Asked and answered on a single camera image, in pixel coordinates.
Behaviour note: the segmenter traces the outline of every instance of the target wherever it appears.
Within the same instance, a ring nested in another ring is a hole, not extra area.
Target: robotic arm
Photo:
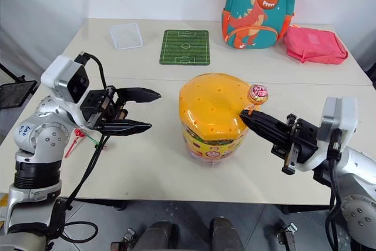
[[[284,173],[313,170],[314,180],[338,185],[337,202],[350,236],[376,248],[376,162],[347,146],[358,123],[355,99],[327,98],[319,128],[293,114],[286,123],[258,111],[243,110],[240,117],[273,143],[271,152],[284,160]],[[336,164],[332,174],[331,162]]]
[[[89,89],[85,64],[90,59],[99,64],[103,89]],[[41,82],[50,94],[14,133],[19,150],[0,250],[49,249],[48,242],[62,234],[70,203],[69,199],[58,198],[62,187],[60,166],[75,128],[97,130],[103,137],[144,132],[151,124],[125,119],[127,110],[123,107],[127,101],[160,98],[150,89],[107,86],[99,60],[88,53],[81,53],[74,61],[58,56]],[[103,145],[96,149],[98,156]]]

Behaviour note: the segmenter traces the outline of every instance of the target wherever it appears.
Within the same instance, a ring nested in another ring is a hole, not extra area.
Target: football field mat
[[[209,65],[209,32],[166,30],[159,63],[164,65]]]

